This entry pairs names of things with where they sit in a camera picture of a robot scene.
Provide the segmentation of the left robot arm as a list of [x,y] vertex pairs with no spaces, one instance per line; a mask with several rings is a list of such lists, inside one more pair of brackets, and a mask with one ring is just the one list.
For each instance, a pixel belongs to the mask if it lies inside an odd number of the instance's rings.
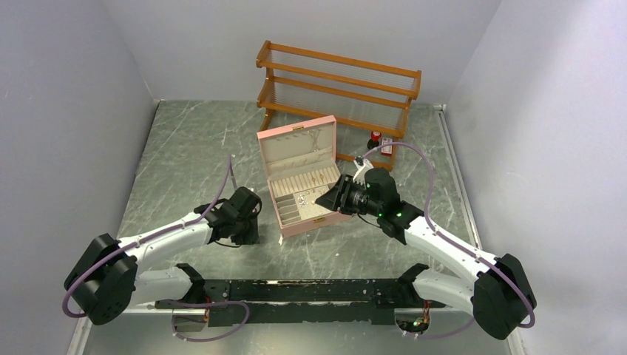
[[145,234],[94,238],[64,281],[62,309],[68,317],[86,317],[104,325],[129,306],[175,302],[193,308],[211,298],[205,280],[186,263],[166,270],[151,267],[189,249],[231,241],[233,247],[259,240],[260,197],[245,187],[230,198],[201,205],[179,220]]

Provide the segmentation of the pink jewelry box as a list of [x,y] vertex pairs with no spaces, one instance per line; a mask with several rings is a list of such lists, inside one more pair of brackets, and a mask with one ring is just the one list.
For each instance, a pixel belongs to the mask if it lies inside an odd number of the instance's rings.
[[349,215],[315,204],[340,178],[336,118],[328,115],[257,133],[282,237],[341,223]]

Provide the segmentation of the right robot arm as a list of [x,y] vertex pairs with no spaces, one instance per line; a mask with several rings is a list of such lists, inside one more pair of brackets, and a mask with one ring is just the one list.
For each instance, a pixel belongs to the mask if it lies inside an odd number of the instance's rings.
[[451,306],[499,340],[534,325],[537,301],[520,260],[511,254],[497,257],[442,229],[426,210],[401,199],[386,169],[363,166],[355,177],[341,175],[315,203],[332,212],[375,217],[388,237],[428,253],[454,273],[417,266],[399,286],[405,305],[428,300]]

